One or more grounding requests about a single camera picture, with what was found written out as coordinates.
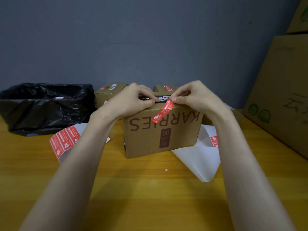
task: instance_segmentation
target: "hand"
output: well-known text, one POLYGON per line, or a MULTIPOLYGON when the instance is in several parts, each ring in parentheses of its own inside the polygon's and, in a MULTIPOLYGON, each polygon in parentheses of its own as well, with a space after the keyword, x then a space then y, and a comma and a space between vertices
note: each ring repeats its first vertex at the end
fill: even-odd
POLYGON ((155 102, 160 102, 160 100, 154 96, 150 88, 132 83, 97 111, 100 111, 100 109, 106 111, 106 109, 108 109, 108 112, 111 112, 113 117, 119 119, 150 108, 155 102), (139 95, 147 96, 150 100, 139 100, 139 95))
POLYGON ((214 115, 229 113, 222 100, 199 80, 181 86, 170 96, 170 100, 205 113, 212 121, 214 115))

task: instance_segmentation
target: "person's left arm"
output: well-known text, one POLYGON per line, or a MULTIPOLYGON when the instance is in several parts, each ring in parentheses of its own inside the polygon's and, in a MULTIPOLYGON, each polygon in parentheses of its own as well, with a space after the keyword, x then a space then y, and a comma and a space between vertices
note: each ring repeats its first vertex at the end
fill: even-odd
POLYGON ((37 200, 20 230, 77 229, 90 199, 107 136, 121 117, 151 107, 159 99, 135 83, 95 111, 79 141, 37 200), (141 101, 138 95, 151 100, 141 101))

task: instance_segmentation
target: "yellow wood surface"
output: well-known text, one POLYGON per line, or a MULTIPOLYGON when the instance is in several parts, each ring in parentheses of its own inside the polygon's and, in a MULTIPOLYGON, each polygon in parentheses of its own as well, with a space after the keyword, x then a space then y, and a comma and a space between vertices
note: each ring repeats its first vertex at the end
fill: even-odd
MULTIPOLYGON (((308 161, 246 118, 242 129, 297 229, 307 230, 308 161)), ((109 136, 84 230, 233 230, 221 167, 202 183, 171 151, 126 159, 120 122, 109 136)), ((19 228, 58 169, 50 137, 8 133, 0 120, 0 230, 19 228)))

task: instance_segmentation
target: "forearm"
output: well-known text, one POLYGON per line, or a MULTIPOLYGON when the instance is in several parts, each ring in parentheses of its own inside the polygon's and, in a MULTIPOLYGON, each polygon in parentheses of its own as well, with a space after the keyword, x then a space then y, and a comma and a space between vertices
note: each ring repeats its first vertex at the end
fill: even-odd
POLYGON ((231 217, 236 230, 294 230, 285 208, 231 112, 213 119, 231 217))
POLYGON ((79 225, 107 136, 115 122, 104 116, 101 118, 100 123, 90 120, 20 230, 69 230, 79 225))

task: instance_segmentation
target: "black trash bag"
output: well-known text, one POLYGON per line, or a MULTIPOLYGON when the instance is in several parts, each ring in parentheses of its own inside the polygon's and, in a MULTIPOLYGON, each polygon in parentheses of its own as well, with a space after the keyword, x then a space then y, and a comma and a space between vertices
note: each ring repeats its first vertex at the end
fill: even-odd
POLYGON ((94 111, 91 84, 22 83, 0 92, 0 114, 8 131, 22 136, 54 134, 86 123, 94 111))

